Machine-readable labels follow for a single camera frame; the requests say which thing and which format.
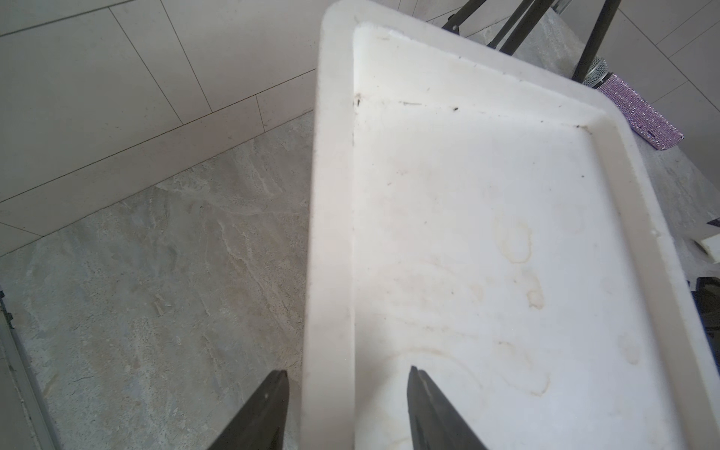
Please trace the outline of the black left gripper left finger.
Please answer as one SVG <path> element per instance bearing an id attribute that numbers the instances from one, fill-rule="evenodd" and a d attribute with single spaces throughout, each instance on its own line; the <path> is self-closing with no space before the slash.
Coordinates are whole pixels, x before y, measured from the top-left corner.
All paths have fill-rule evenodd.
<path id="1" fill-rule="evenodd" d="M 270 371 L 208 449 L 282 449 L 289 399 L 287 371 Z"/>

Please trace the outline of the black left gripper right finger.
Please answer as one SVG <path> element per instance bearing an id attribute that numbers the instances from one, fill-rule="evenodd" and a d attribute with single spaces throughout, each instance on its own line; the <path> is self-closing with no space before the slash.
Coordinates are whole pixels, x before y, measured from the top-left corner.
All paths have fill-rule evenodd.
<path id="1" fill-rule="evenodd" d="M 407 385 L 412 448 L 488 450 L 422 369 L 412 366 Z"/>

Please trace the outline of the white three-drawer cabinet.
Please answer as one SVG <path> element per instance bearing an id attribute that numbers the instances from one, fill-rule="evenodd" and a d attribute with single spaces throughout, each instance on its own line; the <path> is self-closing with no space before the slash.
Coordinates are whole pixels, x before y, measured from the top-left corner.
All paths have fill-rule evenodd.
<path id="1" fill-rule="evenodd" d="M 388 7 L 322 19 L 299 445 L 409 449 L 427 371 L 492 449 L 716 449 L 719 377 L 602 94 Z"/>

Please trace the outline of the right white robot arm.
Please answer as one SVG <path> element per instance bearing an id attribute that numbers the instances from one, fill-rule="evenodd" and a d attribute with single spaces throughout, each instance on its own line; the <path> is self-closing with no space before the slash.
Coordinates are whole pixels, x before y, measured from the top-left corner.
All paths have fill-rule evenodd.
<path id="1" fill-rule="evenodd" d="M 719 219 L 704 225 L 702 233 L 693 242 L 713 264 L 719 264 Z M 707 341 L 719 369 L 719 277 L 698 277 L 692 296 L 699 313 Z"/>

